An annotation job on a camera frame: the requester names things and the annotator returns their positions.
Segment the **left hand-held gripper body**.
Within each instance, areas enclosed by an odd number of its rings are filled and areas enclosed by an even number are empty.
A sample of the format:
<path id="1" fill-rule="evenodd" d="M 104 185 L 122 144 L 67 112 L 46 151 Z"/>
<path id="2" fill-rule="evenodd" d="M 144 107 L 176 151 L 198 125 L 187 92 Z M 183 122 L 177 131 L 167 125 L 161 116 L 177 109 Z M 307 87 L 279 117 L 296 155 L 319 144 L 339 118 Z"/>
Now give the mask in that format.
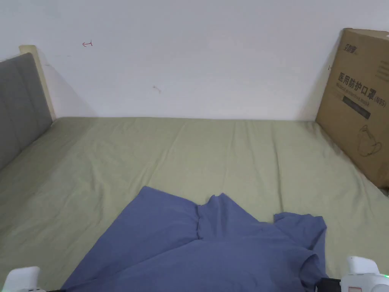
<path id="1" fill-rule="evenodd" d="M 38 285 L 39 267 L 22 267 L 12 270 L 6 277 L 4 292 L 43 292 Z"/>

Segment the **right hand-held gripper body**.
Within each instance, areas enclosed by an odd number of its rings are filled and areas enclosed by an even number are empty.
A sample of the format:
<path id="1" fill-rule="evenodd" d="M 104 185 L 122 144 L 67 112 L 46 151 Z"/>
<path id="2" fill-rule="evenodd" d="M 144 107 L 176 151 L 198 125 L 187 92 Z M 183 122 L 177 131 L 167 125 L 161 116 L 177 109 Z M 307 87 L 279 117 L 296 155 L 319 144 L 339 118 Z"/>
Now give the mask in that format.
<path id="1" fill-rule="evenodd" d="M 381 274 L 375 261 L 363 257 L 347 258 L 349 271 L 341 279 L 322 278 L 317 292 L 388 292 L 389 276 Z"/>

